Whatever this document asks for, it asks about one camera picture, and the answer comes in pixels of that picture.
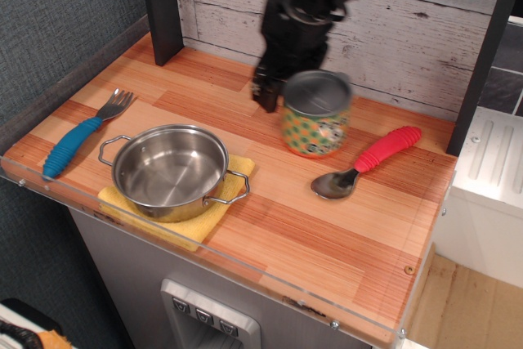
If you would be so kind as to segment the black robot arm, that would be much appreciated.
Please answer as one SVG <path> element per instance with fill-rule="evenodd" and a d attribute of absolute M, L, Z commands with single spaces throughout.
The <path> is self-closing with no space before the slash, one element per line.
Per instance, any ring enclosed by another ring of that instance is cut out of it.
<path fill-rule="evenodd" d="M 275 111 L 284 82 L 318 69 L 328 50 L 328 32 L 347 16 L 350 0 L 266 0 L 261 35 L 266 49 L 255 69 L 253 99 Z"/>

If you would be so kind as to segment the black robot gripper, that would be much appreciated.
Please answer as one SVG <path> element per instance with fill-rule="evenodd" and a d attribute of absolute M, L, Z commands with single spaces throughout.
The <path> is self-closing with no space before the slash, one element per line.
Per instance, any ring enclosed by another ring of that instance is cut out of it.
<path fill-rule="evenodd" d="M 261 35 L 266 48 L 254 71 L 252 98 L 276 111 L 285 81 L 318 69 L 328 49 L 328 32 L 346 17 L 347 0 L 266 0 Z"/>

